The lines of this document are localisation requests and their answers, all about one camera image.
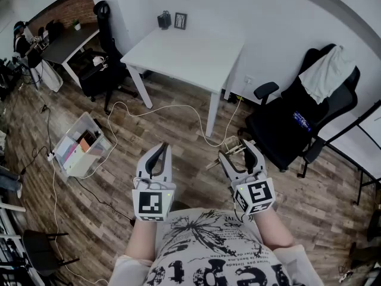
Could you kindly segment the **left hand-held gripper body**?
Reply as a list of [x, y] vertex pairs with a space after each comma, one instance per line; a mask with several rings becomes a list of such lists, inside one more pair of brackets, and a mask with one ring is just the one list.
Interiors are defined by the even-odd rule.
[[132, 189], [135, 218], [140, 221], [163, 222], [174, 201], [176, 185], [171, 182], [135, 177]]

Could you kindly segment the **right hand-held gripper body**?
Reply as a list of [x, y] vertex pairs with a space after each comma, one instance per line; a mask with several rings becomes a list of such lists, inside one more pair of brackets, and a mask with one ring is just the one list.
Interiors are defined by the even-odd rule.
[[231, 187], [235, 204], [246, 215], [268, 210], [276, 199], [272, 178], [264, 172], [236, 179]]

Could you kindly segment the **black binder clip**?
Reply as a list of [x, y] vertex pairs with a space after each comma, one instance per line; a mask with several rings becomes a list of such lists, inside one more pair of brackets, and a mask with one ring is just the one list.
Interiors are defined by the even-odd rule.
[[157, 17], [158, 26], [162, 30], [167, 30], [171, 26], [171, 15], [169, 11], [165, 10]]

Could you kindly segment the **person's right forearm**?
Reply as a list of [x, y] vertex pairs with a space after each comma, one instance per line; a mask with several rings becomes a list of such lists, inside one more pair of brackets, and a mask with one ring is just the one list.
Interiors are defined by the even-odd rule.
[[254, 214], [254, 220], [264, 245], [271, 250], [289, 248], [294, 245], [291, 232], [282, 223], [272, 207]]

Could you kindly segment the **person's left forearm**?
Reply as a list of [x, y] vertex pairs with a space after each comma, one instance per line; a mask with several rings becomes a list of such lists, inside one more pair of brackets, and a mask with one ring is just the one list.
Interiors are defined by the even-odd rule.
[[136, 220], [125, 255], [140, 260], [155, 260], [157, 223]]

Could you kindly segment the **wooden rack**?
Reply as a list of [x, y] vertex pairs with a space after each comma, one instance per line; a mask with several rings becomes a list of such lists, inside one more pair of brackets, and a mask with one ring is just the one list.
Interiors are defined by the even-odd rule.
[[[240, 142], [237, 136], [228, 137], [220, 146], [220, 151], [230, 157], [231, 155], [238, 154], [244, 149], [243, 144]], [[207, 170], [210, 170], [220, 164], [220, 159], [217, 158], [206, 166]]]

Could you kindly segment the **blue packet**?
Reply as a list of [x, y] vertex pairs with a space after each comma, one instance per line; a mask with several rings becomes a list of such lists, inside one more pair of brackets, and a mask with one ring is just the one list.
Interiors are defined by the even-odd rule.
[[303, 130], [305, 130], [306, 132], [311, 132], [310, 124], [307, 122], [307, 120], [298, 111], [295, 111], [293, 113], [292, 118], [294, 119], [294, 121], [297, 122], [297, 124], [301, 128], [303, 128]]

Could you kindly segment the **white black-printed shirt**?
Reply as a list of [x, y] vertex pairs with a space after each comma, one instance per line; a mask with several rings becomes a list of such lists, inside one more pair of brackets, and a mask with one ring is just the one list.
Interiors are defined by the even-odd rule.
[[155, 260], [124, 252], [108, 286], [324, 286], [302, 245], [271, 250], [254, 219], [195, 208], [156, 223]]

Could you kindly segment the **white folding table black legs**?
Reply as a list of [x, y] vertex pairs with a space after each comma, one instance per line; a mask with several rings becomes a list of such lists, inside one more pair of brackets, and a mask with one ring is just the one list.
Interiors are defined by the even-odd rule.
[[375, 184], [381, 189], [381, 100], [360, 117], [346, 113], [326, 125], [318, 134], [325, 145], [348, 160], [360, 171], [361, 190]]

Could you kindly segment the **white cloth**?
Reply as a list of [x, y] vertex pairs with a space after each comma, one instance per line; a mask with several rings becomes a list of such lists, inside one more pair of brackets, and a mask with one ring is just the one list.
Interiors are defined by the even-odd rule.
[[355, 66], [349, 51], [341, 45], [335, 45], [298, 77], [307, 94], [321, 104], [349, 78]]

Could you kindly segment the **white square table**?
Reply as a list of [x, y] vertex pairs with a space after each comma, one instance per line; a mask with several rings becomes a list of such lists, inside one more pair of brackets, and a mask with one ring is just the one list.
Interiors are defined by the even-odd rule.
[[156, 28], [130, 49], [121, 62], [127, 66], [147, 108], [153, 104], [140, 77], [142, 70], [208, 91], [211, 98], [205, 134], [211, 136], [221, 93], [228, 99], [243, 45], [242, 38], [200, 30]]

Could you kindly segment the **black high-back office chair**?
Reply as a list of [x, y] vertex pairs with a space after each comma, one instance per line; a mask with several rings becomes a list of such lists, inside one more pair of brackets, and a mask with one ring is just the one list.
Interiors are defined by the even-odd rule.
[[[130, 73], [124, 63], [121, 62], [122, 54], [117, 49], [115, 39], [112, 36], [110, 26], [111, 8], [107, 1], [99, 1], [95, 4], [93, 12], [97, 16], [99, 27], [99, 41], [102, 52], [90, 50], [84, 53], [84, 57], [91, 61], [78, 74], [79, 82], [84, 94], [92, 101], [95, 96], [105, 93], [104, 111], [110, 114], [108, 105], [113, 91], [120, 91], [136, 98], [137, 92], [130, 91], [123, 87], [123, 82]], [[107, 57], [107, 68], [93, 65], [94, 56]]]

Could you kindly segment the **black stool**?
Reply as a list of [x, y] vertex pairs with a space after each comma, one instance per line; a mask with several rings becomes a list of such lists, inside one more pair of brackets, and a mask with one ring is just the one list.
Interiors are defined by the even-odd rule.
[[78, 262], [79, 258], [64, 261], [54, 252], [51, 241], [56, 237], [66, 236], [68, 233], [46, 234], [44, 232], [26, 230], [22, 235], [22, 242], [31, 266], [42, 276], [51, 276], [65, 265]]

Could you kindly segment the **dark desk with white legs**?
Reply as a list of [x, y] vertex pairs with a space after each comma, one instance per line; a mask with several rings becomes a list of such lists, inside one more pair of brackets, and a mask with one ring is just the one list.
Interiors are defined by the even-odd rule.
[[47, 46], [41, 56], [45, 61], [63, 66], [74, 82], [80, 86], [79, 78], [68, 65], [68, 61], [98, 33], [99, 28], [96, 23], [86, 23], [79, 30], [67, 29]]

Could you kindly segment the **black picture frame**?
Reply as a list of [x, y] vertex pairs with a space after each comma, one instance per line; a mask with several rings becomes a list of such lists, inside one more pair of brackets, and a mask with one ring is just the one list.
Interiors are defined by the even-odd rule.
[[185, 13], [175, 13], [174, 28], [185, 30], [188, 15]]

